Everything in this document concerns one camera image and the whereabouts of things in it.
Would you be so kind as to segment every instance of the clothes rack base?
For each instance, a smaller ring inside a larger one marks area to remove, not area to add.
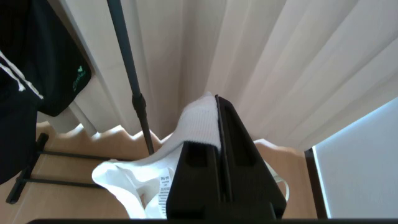
[[[69,181],[62,181],[62,180],[47,180],[47,179],[35,179],[31,178],[32,171],[36,165],[36,162],[39,160],[40,155],[50,155],[50,156],[65,156],[65,157],[74,157],[80,159],[95,159],[101,161],[108,161],[110,157],[102,157],[102,156],[89,156],[89,155],[81,155],[81,154],[72,154],[66,152],[53,152],[53,151],[45,151],[44,146],[45,143],[49,140],[48,134],[41,133],[36,145],[35,151],[33,156],[30,158],[30,162],[28,166],[21,171],[19,177],[16,179],[16,183],[12,187],[10,194],[8,195],[6,202],[10,204],[15,204],[18,202],[21,193],[28,182],[32,183],[41,183],[41,184],[57,184],[57,185],[67,185],[67,186],[75,186],[75,187],[92,187],[92,188],[99,188],[102,187],[98,184],[87,184],[87,183],[80,183],[80,182],[69,182]]]

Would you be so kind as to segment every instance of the green embroidered logo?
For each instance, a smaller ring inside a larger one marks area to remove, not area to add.
[[[77,84],[79,83],[80,79],[83,78],[85,75],[86,75],[86,71],[83,71],[83,68],[80,65],[79,69],[77,70],[77,78],[73,82],[73,91],[77,90]]]

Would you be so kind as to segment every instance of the curtain fold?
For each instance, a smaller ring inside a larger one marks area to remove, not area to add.
[[[93,68],[62,117],[90,133],[140,131],[105,0],[56,12]],[[398,1],[122,0],[151,130],[163,138],[204,92],[231,101],[253,139],[306,150],[398,96]]]

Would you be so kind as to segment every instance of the black baseboard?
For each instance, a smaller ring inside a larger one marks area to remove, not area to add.
[[[310,176],[313,200],[315,202],[315,209],[317,210],[318,218],[328,218],[326,214],[325,202],[323,201],[323,194],[321,183],[318,176],[317,165],[315,164],[315,157],[312,148],[305,151],[305,161],[307,162],[308,174]]]

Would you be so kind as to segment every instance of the wooden floor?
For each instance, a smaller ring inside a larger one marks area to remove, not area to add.
[[[130,136],[122,129],[112,129],[89,137],[84,129],[55,134],[48,123],[37,126],[37,137],[47,133],[45,150],[79,154],[142,159],[148,156],[142,136]],[[153,136],[157,150],[162,142]],[[290,148],[256,144],[262,157],[283,177],[290,187],[284,218],[316,218],[310,179],[304,154]],[[92,182],[91,171],[101,161],[43,155],[33,171],[34,177]],[[128,218],[124,207],[103,189],[28,183],[19,201],[7,204],[6,197],[15,178],[0,185],[0,223],[27,223],[36,218]]]

